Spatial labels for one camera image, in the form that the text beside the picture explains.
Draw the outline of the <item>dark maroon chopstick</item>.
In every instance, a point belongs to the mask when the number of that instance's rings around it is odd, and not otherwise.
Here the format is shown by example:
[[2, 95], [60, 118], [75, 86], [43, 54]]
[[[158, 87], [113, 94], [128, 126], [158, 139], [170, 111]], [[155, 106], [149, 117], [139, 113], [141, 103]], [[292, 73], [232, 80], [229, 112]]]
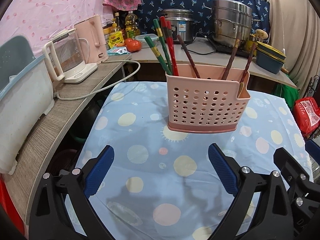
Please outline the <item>dark maroon chopstick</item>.
[[240, 79], [240, 84], [241, 84], [241, 85], [244, 84], [244, 79], [245, 79], [245, 77], [246, 77], [246, 74], [247, 74], [248, 69], [249, 69], [249, 67], [250, 67], [250, 64], [251, 64], [251, 62], [252, 62], [255, 48], [256, 48], [256, 43], [254, 42], [254, 43], [252, 44], [251, 51], [250, 51], [250, 53], [249, 53], [249, 57], [248, 57], [248, 60], [247, 60], [245, 69], [244, 69], [244, 71], [242, 72], [242, 77], [241, 77], [241, 79]]
[[223, 75], [221, 77], [222, 80], [226, 80], [227, 77], [228, 77], [229, 71], [230, 71], [230, 69], [232, 67], [234, 58], [236, 56], [236, 52], [238, 51], [240, 42], [241, 42], [241, 33], [238, 32], [237, 35], [236, 35], [236, 39], [235, 39], [235, 42], [234, 42], [233, 49], [232, 49], [231, 57], [229, 58], [227, 66], [225, 67], [225, 70], [224, 70]]

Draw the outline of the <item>dark brown chopstick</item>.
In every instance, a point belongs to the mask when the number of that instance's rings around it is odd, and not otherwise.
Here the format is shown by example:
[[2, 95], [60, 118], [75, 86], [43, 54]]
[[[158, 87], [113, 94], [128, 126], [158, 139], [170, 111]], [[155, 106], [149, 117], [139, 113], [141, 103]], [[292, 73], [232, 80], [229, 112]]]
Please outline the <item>dark brown chopstick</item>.
[[183, 50], [184, 50], [184, 52], [185, 52], [185, 54], [186, 54], [186, 56], [187, 56], [187, 58], [188, 58], [188, 60], [189, 60], [189, 62], [190, 62], [190, 64], [191, 64], [191, 67], [192, 67], [192, 69], [193, 69], [196, 77], [197, 77], [198, 79], [200, 79], [200, 78], [201, 78], [201, 77], [200, 77], [200, 74], [199, 74], [199, 72], [198, 72], [198, 70], [197, 70], [197, 68], [196, 68], [196, 66], [195, 66], [195, 63], [194, 63], [194, 61], [193, 61], [193, 59], [192, 59], [192, 57], [191, 57], [191, 55], [190, 55], [190, 53], [189, 53], [189, 50], [187, 49], [187, 46], [185, 45], [183, 39], [181, 38], [180, 35], [177, 35], [177, 39], [178, 39], [180, 45], [182, 46], [182, 48], [183, 48]]

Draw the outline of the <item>green chopstick gold band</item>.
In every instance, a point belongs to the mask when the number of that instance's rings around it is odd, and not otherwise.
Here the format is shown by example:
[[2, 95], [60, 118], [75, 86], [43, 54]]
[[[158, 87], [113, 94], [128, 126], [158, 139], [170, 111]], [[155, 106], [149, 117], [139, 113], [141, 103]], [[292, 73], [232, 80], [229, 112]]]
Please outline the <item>green chopstick gold band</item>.
[[171, 75], [172, 72], [170, 70], [170, 68], [168, 67], [168, 65], [166, 64], [166, 62], [163, 59], [163, 56], [161, 55], [159, 49], [155, 46], [154, 42], [152, 41], [151, 37], [146, 36], [144, 37], [144, 40], [146, 41], [146, 43], [148, 44], [148, 46], [150, 47], [150, 49], [152, 50], [153, 54], [155, 55], [155, 57], [157, 58], [158, 62], [160, 63], [161, 67], [163, 68], [163, 70], [168, 74]]

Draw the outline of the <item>gold metal spoon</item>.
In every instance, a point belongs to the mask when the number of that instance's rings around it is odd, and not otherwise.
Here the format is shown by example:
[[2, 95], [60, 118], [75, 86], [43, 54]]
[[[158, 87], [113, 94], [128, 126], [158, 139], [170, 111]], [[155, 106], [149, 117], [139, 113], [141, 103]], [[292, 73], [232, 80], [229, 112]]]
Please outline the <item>gold metal spoon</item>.
[[237, 93], [237, 98], [240, 98], [240, 95], [242, 93], [242, 90], [244, 88], [244, 82], [240, 82], [240, 86], [239, 86], [239, 90], [238, 90], [238, 93]]

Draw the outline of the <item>red chopstick black band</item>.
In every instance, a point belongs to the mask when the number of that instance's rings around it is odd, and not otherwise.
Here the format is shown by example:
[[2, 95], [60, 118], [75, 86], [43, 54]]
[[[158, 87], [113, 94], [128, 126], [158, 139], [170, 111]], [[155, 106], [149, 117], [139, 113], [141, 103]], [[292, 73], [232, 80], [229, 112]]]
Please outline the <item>red chopstick black band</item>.
[[172, 38], [171, 22], [169, 20], [167, 20], [166, 23], [167, 23], [167, 30], [168, 30], [168, 38], [170, 40], [170, 43], [172, 45], [174, 45], [174, 41], [173, 41], [173, 38]]

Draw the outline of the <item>red plastic bag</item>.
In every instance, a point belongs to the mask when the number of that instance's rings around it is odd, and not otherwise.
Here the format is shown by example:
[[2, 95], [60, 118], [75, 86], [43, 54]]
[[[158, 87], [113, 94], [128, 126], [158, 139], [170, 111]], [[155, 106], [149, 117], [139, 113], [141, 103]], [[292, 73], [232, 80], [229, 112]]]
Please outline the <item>red plastic bag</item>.
[[303, 137], [309, 137], [319, 128], [319, 106], [313, 97], [296, 100], [293, 116]]

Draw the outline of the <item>green plastic bag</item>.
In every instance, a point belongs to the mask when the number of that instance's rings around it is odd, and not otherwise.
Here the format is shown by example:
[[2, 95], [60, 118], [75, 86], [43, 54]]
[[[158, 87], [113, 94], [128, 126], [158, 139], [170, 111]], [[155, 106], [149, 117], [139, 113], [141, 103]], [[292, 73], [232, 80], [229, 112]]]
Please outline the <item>green plastic bag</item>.
[[272, 95], [283, 98], [286, 101], [289, 109], [293, 110], [295, 101], [299, 98], [299, 91], [290, 86], [278, 83], [274, 86]]

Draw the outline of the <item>blue dotted tablecloth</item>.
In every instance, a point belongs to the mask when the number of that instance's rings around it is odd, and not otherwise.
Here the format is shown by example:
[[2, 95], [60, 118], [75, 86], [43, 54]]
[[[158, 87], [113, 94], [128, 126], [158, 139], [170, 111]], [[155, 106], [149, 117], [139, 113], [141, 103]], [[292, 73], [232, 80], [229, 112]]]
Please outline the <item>blue dotted tablecloth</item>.
[[113, 164], [89, 200], [114, 238], [207, 239], [233, 201], [208, 159], [212, 143], [256, 173], [276, 169], [273, 154], [280, 147], [312, 172], [286, 102], [250, 95], [235, 131], [194, 134], [168, 129], [166, 83], [124, 82], [112, 89], [76, 165], [113, 147]]

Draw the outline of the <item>blue yellow lunch box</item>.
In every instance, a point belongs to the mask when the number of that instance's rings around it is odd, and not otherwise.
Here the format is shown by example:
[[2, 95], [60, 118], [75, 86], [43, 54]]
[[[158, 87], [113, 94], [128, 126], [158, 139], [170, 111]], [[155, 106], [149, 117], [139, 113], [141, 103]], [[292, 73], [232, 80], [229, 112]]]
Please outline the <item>blue yellow lunch box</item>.
[[257, 42], [257, 65], [273, 74], [278, 74], [283, 67], [286, 55], [269, 44]]

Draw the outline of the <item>grey wooden counter shelf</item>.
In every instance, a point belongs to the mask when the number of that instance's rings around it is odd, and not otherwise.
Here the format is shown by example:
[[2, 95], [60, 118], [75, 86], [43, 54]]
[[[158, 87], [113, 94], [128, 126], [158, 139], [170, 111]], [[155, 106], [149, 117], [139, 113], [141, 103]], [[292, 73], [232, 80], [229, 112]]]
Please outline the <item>grey wooden counter shelf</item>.
[[[197, 55], [192, 53], [191, 57], [196, 64], [226, 66], [230, 55], [223, 53]], [[123, 71], [124, 75], [124, 63], [109, 63], [110, 61], [129, 59], [140, 62], [141, 68], [143, 64], [150, 66], [150, 64], [156, 64], [157, 62], [156, 58], [146, 48], [131, 55], [112, 56], [108, 59], [108, 63], [99, 64], [98, 70], [82, 83], [77, 85], [60, 83], [57, 90], [62, 97], [66, 98], [95, 92], [101, 89], [119, 69]], [[291, 79], [281, 71], [278, 74], [273, 74], [252, 62], [249, 72], [251, 79], [253, 79], [253, 76], [263, 79], [263, 81], [259, 81], [258, 85], [262, 85], [267, 92], [270, 92], [273, 88], [269, 85], [274, 85], [274, 83], [282, 83], [297, 88]], [[93, 96], [76, 101], [56, 100], [50, 112], [40, 117], [27, 136], [18, 154], [15, 173], [12, 176], [4, 175], [8, 193], [25, 225], [29, 225], [31, 206], [42, 174], [46, 171], [68, 130], [92, 98]]]

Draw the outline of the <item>pink perforated utensil basket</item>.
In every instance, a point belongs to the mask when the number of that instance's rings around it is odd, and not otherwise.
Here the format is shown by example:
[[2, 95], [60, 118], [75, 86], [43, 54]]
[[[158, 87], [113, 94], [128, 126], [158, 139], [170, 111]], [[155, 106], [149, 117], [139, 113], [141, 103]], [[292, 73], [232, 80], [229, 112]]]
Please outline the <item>pink perforated utensil basket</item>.
[[251, 98], [246, 87], [237, 93], [242, 69], [198, 64], [198, 79], [189, 64], [178, 64], [178, 76], [167, 75], [168, 128], [187, 133], [224, 133], [236, 130]]

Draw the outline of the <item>grey white dish rack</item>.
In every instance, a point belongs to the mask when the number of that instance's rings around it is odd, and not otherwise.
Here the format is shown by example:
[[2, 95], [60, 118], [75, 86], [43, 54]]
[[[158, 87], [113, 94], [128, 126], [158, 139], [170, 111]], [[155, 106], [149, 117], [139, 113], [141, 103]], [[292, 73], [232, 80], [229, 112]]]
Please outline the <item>grey white dish rack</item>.
[[29, 132], [54, 105], [53, 84], [44, 56], [15, 36], [1, 45], [1, 173], [13, 174], [16, 156]]

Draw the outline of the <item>glass electric kettle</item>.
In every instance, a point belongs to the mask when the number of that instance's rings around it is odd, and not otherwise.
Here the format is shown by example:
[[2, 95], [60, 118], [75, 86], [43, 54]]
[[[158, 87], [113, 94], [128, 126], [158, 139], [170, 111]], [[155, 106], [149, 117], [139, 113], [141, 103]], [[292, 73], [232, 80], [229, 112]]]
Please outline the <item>glass electric kettle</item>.
[[98, 68], [96, 63], [87, 63], [89, 44], [78, 38], [76, 29], [63, 30], [43, 47], [44, 61], [51, 80], [65, 83], [81, 83]]

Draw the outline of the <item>stacked steel steamer pot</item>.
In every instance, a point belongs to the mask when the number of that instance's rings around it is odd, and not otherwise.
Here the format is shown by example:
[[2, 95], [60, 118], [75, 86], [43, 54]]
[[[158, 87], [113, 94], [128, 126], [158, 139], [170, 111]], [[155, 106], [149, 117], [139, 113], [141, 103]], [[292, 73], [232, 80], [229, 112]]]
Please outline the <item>stacked steel steamer pot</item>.
[[253, 10], [244, 3], [234, 0], [213, 0], [212, 6], [204, 8], [212, 15], [212, 39], [227, 47], [234, 46], [238, 37], [243, 46], [251, 33]]

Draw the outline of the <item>red tomato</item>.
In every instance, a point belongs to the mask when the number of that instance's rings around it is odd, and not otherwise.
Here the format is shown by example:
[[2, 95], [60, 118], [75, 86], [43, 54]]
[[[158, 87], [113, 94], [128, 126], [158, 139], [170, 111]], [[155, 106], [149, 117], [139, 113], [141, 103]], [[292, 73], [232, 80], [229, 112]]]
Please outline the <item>red tomato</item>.
[[125, 47], [127, 51], [130, 53], [135, 53], [141, 50], [142, 44], [138, 40], [134, 40], [132, 38], [127, 38], [125, 41]]

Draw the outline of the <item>yellow oil bottle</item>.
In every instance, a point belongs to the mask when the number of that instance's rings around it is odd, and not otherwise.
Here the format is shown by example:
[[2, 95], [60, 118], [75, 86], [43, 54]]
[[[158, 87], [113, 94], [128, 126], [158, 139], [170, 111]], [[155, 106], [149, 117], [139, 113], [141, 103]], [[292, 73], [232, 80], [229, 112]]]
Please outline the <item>yellow oil bottle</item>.
[[112, 49], [117, 44], [124, 43], [123, 33], [121, 29], [118, 27], [116, 22], [112, 24], [112, 28], [110, 29], [110, 35], [108, 38], [108, 45]]
[[140, 35], [140, 29], [138, 27], [138, 17], [129, 11], [125, 17], [125, 33], [127, 38], [135, 39], [136, 36]]

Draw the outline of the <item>pink electric kettle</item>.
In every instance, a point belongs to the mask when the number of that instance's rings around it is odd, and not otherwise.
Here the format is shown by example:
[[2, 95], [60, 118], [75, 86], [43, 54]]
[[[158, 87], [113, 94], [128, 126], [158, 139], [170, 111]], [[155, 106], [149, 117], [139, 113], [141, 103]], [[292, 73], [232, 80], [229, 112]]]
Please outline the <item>pink electric kettle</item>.
[[100, 15], [94, 15], [75, 26], [86, 63], [100, 64], [108, 59]]

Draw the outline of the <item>steel rice cooker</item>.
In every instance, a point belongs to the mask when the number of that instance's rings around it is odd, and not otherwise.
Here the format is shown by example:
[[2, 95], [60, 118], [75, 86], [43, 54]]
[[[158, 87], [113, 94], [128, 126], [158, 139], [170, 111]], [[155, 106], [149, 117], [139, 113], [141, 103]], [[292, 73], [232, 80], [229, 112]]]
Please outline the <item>steel rice cooker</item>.
[[164, 9], [162, 16], [171, 23], [172, 38], [178, 43], [177, 35], [180, 35], [184, 43], [193, 40], [194, 19], [193, 12], [186, 9]]

